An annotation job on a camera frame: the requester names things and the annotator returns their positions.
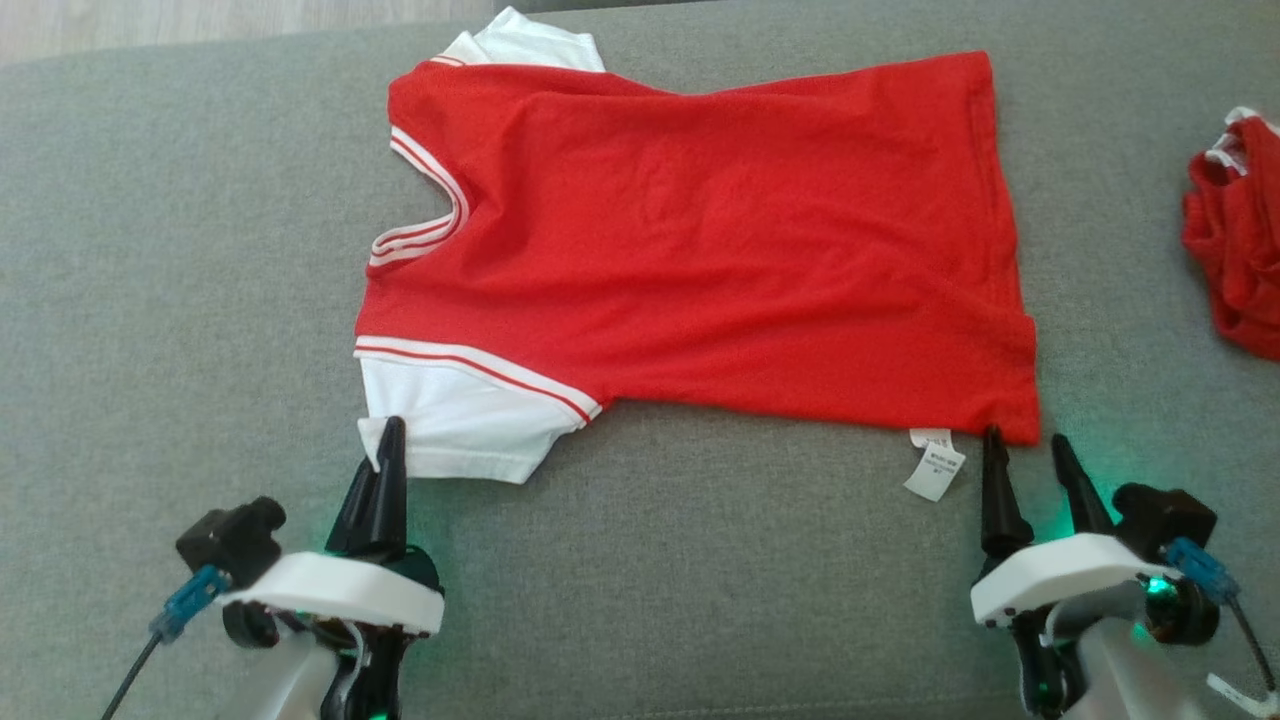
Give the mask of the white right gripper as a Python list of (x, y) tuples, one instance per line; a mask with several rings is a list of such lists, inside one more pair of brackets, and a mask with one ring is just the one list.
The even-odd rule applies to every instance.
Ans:
[(1181, 574), (1111, 537), (1114, 520), (1071, 442), (1057, 433), (1050, 445), (1076, 536), (1030, 546), (1004, 433), (986, 428), (980, 547), (1006, 560), (972, 587), (973, 616), (1012, 638), (1029, 717), (1179, 719), (1181, 687), (1147, 624), (1151, 583), (1171, 589)]

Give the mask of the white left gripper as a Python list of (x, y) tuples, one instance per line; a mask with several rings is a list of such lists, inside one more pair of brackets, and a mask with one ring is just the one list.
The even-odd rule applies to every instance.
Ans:
[[(381, 556), (407, 548), (406, 424), (390, 416), (378, 446), (372, 539)], [(378, 471), (365, 457), (328, 537), (329, 553), (361, 553)], [(402, 719), (401, 666), (442, 629), (442, 592), (392, 568), (317, 552), (288, 553), (221, 601), (275, 641), (234, 689), (224, 719)]]

